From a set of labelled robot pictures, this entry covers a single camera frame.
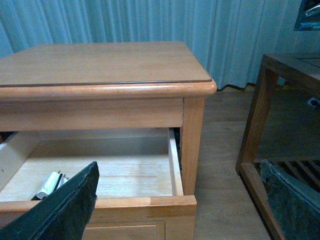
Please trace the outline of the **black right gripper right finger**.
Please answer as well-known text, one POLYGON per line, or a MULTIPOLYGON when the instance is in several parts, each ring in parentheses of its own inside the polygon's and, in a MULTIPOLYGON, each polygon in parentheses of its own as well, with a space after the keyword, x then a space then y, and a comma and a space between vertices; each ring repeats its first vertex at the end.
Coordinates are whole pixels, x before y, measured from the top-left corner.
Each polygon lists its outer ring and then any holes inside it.
POLYGON ((320 238, 320 194, 271 162, 260 163, 269 206, 287 240, 320 238))

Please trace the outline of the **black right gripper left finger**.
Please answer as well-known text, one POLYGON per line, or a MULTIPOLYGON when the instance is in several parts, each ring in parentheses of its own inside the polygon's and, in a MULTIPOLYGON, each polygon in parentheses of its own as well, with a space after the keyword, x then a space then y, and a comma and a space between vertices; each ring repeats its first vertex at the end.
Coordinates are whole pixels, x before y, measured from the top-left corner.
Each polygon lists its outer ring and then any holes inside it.
POLYGON ((93 161, 32 209, 0 230, 2 240, 80 240, 97 201, 93 161))

